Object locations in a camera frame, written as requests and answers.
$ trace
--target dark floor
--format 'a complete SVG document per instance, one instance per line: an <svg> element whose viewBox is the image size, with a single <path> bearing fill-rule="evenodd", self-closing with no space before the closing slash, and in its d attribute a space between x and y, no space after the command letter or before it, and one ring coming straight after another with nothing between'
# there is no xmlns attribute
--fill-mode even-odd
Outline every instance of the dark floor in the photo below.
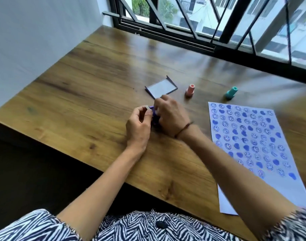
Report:
<svg viewBox="0 0 306 241"><path fill-rule="evenodd" d="M0 124L0 229L38 208L58 214L101 174ZM132 199L128 205L123 201L126 198ZM151 209L188 215L128 184L123 185L109 214Z"/></svg>

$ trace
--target person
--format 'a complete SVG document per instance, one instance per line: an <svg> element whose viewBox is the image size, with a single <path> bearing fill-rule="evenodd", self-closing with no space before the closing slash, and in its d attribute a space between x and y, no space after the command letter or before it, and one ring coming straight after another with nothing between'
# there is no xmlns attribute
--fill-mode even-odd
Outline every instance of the person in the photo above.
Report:
<svg viewBox="0 0 306 241"><path fill-rule="evenodd" d="M156 99L154 109L163 130L197 154L257 239L306 240L306 209L292 204L213 144L170 96ZM151 109L135 108L126 123L127 147L101 177L57 216L33 211L2 229L0 240L239 240L184 215L134 211L118 218L106 216L145 151L151 119Z"/></svg>

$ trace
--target zigzag patterned shirt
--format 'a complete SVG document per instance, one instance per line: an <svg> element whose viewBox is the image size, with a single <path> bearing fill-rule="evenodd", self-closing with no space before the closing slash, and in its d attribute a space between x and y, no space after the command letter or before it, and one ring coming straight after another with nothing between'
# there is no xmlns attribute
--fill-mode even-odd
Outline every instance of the zigzag patterned shirt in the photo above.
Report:
<svg viewBox="0 0 306 241"><path fill-rule="evenodd" d="M0 230L0 241L81 241L78 233L47 210L32 211ZM233 234L184 215L134 211L122 217L107 216L92 241L207 240L240 241ZM281 220L264 235L265 241L306 240L306 210Z"/></svg>

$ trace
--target person's left hand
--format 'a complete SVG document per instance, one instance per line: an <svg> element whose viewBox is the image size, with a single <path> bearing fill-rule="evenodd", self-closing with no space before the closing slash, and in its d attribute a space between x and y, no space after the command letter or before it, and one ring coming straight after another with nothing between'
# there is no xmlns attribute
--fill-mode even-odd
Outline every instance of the person's left hand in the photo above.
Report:
<svg viewBox="0 0 306 241"><path fill-rule="evenodd" d="M139 151L140 154L146 149L151 132L151 119L153 112L145 106L137 107L126 123L127 147Z"/></svg>

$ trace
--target hand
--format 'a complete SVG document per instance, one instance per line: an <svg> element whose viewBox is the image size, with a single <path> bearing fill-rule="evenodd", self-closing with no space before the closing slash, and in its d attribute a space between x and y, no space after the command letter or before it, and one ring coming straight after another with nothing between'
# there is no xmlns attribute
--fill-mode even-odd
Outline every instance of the hand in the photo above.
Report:
<svg viewBox="0 0 306 241"><path fill-rule="evenodd" d="M145 106L137 107L126 123L127 147L140 154L146 149L151 132L151 119L153 112Z"/></svg>
<svg viewBox="0 0 306 241"><path fill-rule="evenodd" d="M184 107L168 95L155 99L154 109L160 116L159 124L171 137L174 137L191 122Z"/></svg>

